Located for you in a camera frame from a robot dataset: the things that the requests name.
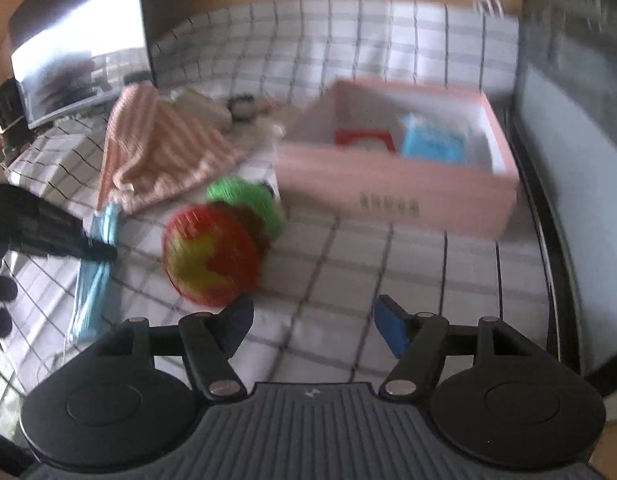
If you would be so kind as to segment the white checkered tablecloth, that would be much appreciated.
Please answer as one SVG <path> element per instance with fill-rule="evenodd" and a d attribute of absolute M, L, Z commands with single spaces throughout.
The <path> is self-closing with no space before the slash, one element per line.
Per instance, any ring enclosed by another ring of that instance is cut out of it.
<path fill-rule="evenodd" d="M 193 84 L 214 99 L 258 92 L 303 106 L 333 79 L 375 75 L 477 86 L 491 99 L 491 91 L 513 88 L 517 43 L 511 16 L 409 0 L 273 0 L 187 18 L 151 54 L 164 89 Z M 10 165 L 10 180 L 90 220 L 108 115 L 62 120 Z M 192 191 L 122 222 L 111 283 L 118 297 L 103 313 L 104 328 L 129 315 L 175 324 L 194 311 L 164 275 L 160 235 L 172 212 L 203 195 Z M 265 261 L 254 324 L 231 361 L 247 386 L 379 384 L 394 359 L 371 322 L 378 294 L 458 325 L 494 314 L 546 346 L 551 308 L 522 190 L 500 240 L 287 211 Z M 66 346 L 62 359 L 78 262 L 9 255 L 5 267 L 19 296 L 8 306 L 14 329 L 2 342 L 0 393 L 10 383 L 23 394 L 80 350 Z"/>

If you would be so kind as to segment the pink cardboard box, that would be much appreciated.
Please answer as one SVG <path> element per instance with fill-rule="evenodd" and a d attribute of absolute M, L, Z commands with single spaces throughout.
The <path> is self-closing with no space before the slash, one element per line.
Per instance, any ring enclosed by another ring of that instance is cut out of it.
<path fill-rule="evenodd" d="M 467 134 L 469 162 L 400 155 L 401 118 L 420 114 Z M 387 129 L 395 152 L 340 148 L 339 129 Z M 487 96 L 443 88 L 337 79 L 287 128 L 274 169 L 284 204 L 495 240 L 517 205 L 519 172 Z"/>

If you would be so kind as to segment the blue tissue pack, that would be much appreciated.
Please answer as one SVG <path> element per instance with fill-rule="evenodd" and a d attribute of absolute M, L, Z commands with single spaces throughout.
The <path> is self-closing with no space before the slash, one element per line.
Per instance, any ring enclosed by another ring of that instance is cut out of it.
<path fill-rule="evenodd" d="M 467 134 L 420 114 L 401 118 L 404 129 L 400 155 L 440 164 L 467 166 Z"/>

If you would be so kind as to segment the pink striped fluffy towel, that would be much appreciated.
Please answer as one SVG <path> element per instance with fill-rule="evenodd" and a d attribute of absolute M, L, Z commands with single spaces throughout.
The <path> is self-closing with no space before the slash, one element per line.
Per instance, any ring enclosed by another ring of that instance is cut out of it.
<path fill-rule="evenodd" d="M 108 120 L 96 209 L 117 204 L 136 214 L 213 181 L 244 156 L 213 122 L 152 84 L 130 84 Z"/>

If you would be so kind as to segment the red white packet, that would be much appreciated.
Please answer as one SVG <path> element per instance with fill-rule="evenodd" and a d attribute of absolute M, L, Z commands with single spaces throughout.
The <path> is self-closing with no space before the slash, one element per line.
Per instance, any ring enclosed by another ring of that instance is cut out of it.
<path fill-rule="evenodd" d="M 394 153 L 394 143 L 387 129 L 339 129 L 333 135 L 340 148 Z"/>

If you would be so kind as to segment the black monitor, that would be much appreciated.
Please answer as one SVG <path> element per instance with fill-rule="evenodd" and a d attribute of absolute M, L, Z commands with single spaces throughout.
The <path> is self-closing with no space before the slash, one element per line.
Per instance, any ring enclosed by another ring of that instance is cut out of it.
<path fill-rule="evenodd" d="M 28 128 L 153 79 L 140 0 L 86 0 L 11 55 Z"/>

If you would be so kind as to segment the blue face mask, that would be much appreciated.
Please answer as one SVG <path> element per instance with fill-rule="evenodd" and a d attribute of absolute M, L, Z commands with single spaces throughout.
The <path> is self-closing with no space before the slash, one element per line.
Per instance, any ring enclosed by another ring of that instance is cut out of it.
<path fill-rule="evenodd" d="M 83 260 L 78 270 L 68 341 L 82 344 L 99 337 L 102 314 L 108 299 L 111 273 L 118 259 L 118 219 L 121 206 L 109 203 L 102 211 L 95 212 L 90 222 L 88 236 L 93 242 L 110 246 L 114 252 L 108 261 Z"/>

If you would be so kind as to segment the black framed display panel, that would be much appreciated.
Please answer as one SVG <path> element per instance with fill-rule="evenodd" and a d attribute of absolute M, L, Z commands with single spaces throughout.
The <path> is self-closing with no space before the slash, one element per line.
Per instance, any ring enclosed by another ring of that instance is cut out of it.
<path fill-rule="evenodd" d="M 579 361 L 617 392 L 617 29 L 553 3 L 521 29 L 514 118 L 556 223 Z"/>

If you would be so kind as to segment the red strawberry plush toy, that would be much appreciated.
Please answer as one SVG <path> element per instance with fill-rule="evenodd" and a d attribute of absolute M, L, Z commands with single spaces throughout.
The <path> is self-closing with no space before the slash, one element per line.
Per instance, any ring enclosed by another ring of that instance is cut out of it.
<path fill-rule="evenodd" d="M 162 262 L 173 287 L 198 306 L 223 309 L 253 292 L 262 261 L 282 229 L 273 186 L 226 177 L 205 202 L 181 209 L 162 233 Z"/>

